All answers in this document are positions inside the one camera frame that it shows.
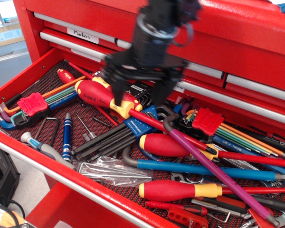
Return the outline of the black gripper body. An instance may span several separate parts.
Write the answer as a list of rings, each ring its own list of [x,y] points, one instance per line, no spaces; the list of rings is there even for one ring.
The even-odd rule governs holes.
[[[180,26],[173,14],[139,14],[131,47],[105,57],[105,78],[109,82],[180,81],[188,62],[167,53]]]

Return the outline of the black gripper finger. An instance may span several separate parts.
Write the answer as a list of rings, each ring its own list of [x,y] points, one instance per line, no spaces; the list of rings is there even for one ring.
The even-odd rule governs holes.
[[[152,90],[152,101],[154,105],[161,105],[171,94],[178,81],[157,81]]]
[[[126,80],[122,76],[111,76],[110,85],[112,86],[115,104],[120,106],[125,92]]]

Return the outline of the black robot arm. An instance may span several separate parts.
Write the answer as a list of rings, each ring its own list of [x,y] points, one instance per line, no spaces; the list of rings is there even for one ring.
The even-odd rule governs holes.
[[[127,80],[154,81],[152,100],[162,104],[181,81],[188,61],[167,53],[178,29],[186,26],[188,42],[193,38],[190,21],[201,5],[196,0],[151,0],[140,9],[131,47],[105,57],[105,80],[112,86],[115,104],[120,105]]]

